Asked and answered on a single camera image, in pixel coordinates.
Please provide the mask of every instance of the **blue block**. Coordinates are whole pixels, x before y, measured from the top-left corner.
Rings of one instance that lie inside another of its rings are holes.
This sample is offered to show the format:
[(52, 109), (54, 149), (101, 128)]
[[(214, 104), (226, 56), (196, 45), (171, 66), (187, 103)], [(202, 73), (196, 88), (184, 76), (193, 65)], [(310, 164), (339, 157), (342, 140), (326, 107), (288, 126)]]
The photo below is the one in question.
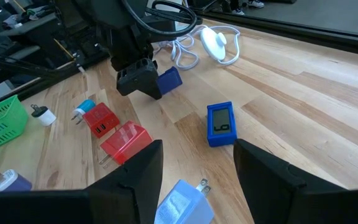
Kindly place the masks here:
[(184, 180), (179, 180), (158, 206), (155, 224), (211, 223), (214, 212), (206, 197)]
[(157, 79), (157, 85), (160, 88), (160, 92), (162, 95), (180, 86), (182, 83), (183, 82), (181, 81), (179, 72), (175, 67), (168, 69), (164, 74), (160, 75)]

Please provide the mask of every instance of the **green plastic basket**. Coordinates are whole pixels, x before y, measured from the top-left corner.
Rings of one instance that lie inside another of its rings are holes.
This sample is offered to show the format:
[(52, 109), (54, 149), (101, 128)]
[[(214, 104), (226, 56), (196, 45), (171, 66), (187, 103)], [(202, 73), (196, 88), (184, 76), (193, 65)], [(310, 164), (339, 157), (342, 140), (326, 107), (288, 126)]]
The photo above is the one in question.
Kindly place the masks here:
[(0, 102), (0, 145), (21, 135), (27, 119), (17, 95)]

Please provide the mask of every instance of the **wall charger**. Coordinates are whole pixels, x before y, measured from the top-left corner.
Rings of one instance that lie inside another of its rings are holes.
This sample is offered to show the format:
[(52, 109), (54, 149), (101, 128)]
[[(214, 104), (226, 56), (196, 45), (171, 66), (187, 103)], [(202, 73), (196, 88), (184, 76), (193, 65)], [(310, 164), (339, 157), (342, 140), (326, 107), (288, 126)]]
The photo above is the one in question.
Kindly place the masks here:
[(0, 192), (30, 191), (31, 188), (31, 182), (12, 169), (0, 173)]
[(210, 191), (211, 187), (206, 179), (202, 179), (196, 188), (179, 180), (158, 206), (154, 223), (211, 223), (214, 212), (206, 199)]
[(50, 126), (56, 120), (56, 116), (46, 106), (31, 105), (31, 108), (34, 109), (31, 116), (37, 118), (45, 127)]

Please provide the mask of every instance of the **white cord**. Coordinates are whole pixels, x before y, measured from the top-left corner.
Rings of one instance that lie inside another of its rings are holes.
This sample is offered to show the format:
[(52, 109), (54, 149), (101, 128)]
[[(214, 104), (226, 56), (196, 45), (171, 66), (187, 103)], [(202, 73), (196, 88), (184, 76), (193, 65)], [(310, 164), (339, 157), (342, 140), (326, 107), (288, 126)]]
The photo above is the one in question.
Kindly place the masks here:
[[(167, 47), (167, 46), (172, 47), (171, 60), (174, 61), (175, 58), (177, 59), (175, 62), (177, 67), (182, 70), (189, 70), (189, 69), (193, 68), (194, 66), (197, 65), (197, 63), (199, 62), (200, 59), (197, 54), (190, 52), (187, 49), (194, 46), (193, 36), (199, 34), (202, 31), (202, 29), (204, 29), (206, 27), (208, 27), (208, 26), (200, 25), (200, 26), (194, 28), (189, 34), (186, 34), (183, 37), (179, 37), (177, 40), (159, 42), (157, 50), (154, 50), (154, 54), (159, 53), (162, 47)], [(240, 47), (239, 47), (239, 41), (238, 41), (238, 38), (241, 34), (240, 31), (238, 31), (237, 29), (230, 27), (230, 26), (213, 26), (213, 27), (210, 27), (210, 29), (230, 29), (236, 33), (236, 35), (234, 36), (234, 45), (237, 49), (236, 56), (234, 58), (232, 58), (231, 60), (228, 60), (227, 62), (222, 62), (222, 61), (218, 60), (218, 62), (222, 65), (230, 65), (230, 64), (234, 63), (240, 56)], [(184, 41), (186, 39), (191, 40), (191, 43), (189, 45), (183, 45), (181, 43), (182, 41)], [(195, 58), (194, 62), (189, 65), (180, 65), (179, 61), (181, 60), (182, 51), (184, 53), (192, 55)]]

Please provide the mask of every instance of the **red power adapter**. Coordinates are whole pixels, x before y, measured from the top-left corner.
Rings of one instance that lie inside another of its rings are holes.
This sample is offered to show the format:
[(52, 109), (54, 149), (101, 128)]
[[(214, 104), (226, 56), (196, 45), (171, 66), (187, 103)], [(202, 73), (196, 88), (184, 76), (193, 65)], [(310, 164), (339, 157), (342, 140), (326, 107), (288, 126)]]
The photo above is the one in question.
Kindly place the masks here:
[(83, 115), (92, 133), (100, 138), (119, 124), (117, 116), (104, 104), (96, 105)]
[(121, 165), (152, 141), (143, 127), (128, 121), (100, 146)]

